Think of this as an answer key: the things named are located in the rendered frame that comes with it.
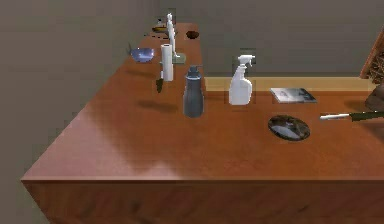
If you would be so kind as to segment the grey soap dispenser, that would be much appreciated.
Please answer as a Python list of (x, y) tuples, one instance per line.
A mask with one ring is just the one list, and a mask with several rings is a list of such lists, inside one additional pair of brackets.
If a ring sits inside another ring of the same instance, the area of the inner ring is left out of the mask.
[(198, 65), (191, 65), (185, 76), (183, 113), (190, 118), (200, 117), (204, 111), (204, 95), (201, 88), (202, 76)]

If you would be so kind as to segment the dark green small utensil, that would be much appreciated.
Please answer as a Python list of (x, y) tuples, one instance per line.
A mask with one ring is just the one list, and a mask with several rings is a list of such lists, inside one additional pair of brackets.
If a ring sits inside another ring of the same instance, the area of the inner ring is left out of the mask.
[(163, 89), (163, 82), (164, 82), (163, 71), (161, 70), (159, 78), (156, 80), (156, 90), (158, 93), (161, 93), (161, 91)]

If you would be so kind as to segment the white spray bottle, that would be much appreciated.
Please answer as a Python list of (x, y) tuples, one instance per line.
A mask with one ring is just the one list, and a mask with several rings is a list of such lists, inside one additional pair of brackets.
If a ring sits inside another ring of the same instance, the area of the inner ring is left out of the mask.
[(252, 83), (245, 78), (247, 64), (252, 65), (254, 55), (240, 55), (239, 65), (232, 77), (229, 88), (229, 103), (231, 105), (247, 105), (252, 95)]

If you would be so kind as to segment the white paper towel roll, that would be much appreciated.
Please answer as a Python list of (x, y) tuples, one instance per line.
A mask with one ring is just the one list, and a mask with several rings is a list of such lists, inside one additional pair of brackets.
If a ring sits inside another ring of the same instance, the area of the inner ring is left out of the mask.
[(165, 81), (173, 80), (173, 52), (170, 44), (161, 45), (162, 77)]

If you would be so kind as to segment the brown wooden counter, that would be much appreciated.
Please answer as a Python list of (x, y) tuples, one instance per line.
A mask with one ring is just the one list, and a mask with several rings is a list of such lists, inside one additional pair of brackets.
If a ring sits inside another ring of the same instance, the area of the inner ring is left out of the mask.
[[(257, 80), (237, 107), (208, 80), (191, 119), (185, 68), (161, 93), (159, 69), (125, 61), (24, 174), (49, 224), (384, 224), (384, 119), (319, 119), (361, 109), (367, 84), (311, 79), (316, 103), (280, 104)], [(275, 136), (275, 115), (310, 136)]]

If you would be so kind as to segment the blue glass bowl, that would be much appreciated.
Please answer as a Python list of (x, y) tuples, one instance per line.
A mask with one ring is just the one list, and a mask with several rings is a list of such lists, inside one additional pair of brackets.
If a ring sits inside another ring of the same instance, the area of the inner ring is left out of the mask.
[(152, 48), (135, 48), (130, 50), (133, 60), (139, 63), (146, 63), (153, 59), (154, 50)]

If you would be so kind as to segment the yellow dark pan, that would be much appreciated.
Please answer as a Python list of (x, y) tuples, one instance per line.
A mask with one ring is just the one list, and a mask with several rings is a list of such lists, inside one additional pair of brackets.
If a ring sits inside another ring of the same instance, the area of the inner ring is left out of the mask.
[(154, 33), (167, 33), (168, 29), (162, 19), (159, 19), (157, 23), (152, 27), (152, 31)]

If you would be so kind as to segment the dark round plate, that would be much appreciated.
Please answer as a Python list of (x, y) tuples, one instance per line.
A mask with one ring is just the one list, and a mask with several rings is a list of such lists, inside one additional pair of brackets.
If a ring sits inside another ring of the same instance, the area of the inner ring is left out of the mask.
[(268, 128), (275, 136), (288, 141), (301, 141), (311, 134), (309, 126), (304, 121), (289, 115), (271, 117)]

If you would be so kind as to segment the grey book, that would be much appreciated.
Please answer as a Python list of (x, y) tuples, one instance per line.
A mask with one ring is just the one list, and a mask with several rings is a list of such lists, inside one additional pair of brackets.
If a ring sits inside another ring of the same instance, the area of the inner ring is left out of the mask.
[(304, 88), (271, 88), (279, 103), (316, 103), (316, 98)]

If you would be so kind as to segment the dark brown lumpy object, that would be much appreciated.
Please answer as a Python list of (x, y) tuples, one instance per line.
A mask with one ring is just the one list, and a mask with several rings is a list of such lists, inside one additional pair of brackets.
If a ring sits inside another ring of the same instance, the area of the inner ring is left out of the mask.
[(365, 100), (365, 106), (372, 111), (384, 111), (384, 83), (371, 92)]

